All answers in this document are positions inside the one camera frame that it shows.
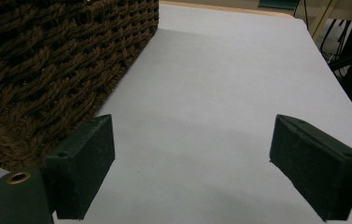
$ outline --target floor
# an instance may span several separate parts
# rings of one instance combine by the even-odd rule
[[[317,47],[319,49],[322,49],[322,54],[323,57],[328,61],[336,59],[336,52],[339,48],[340,42],[338,42],[339,37],[341,36],[342,32],[345,29],[345,22],[341,24],[341,21],[336,21],[335,24],[333,25],[331,31],[329,32],[327,38],[325,39],[324,45],[321,47],[325,34],[329,30],[331,26],[332,20],[327,20],[326,25],[318,37],[318,39],[315,41]],[[352,24],[348,28],[348,32],[346,35],[346,38],[348,34],[350,33]],[[336,72],[335,75],[339,78],[342,78],[342,76],[345,74],[346,69],[342,69],[339,72]]]

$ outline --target woven basket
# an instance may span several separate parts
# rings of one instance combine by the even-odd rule
[[[158,27],[158,0],[0,0],[0,167],[42,167]]]

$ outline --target white table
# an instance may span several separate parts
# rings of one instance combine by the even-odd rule
[[[160,20],[99,112],[117,159],[85,220],[57,223],[323,223],[269,162],[276,114],[352,147],[352,103],[303,22],[170,6]]]

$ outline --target screw hole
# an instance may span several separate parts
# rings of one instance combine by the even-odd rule
[[[10,176],[7,179],[8,184],[20,184],[21,182],[24,182],[28,178],[30,178],[31,174],[28,172],[21,172],[21,173],[16,173],[12,176]]]
[[[58,157],[66,157],[68,156],[68,152],[59,152],[59,154],[57,154]]]
[[[344,156],[348,157],[348,158],[352,158],[352,154],[348,153],[348,152],[344,152]]]

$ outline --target basket weave texture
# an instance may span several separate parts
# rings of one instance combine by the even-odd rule
[[[158,0],[0,0],[0,167],[42,167],[158,27]]]

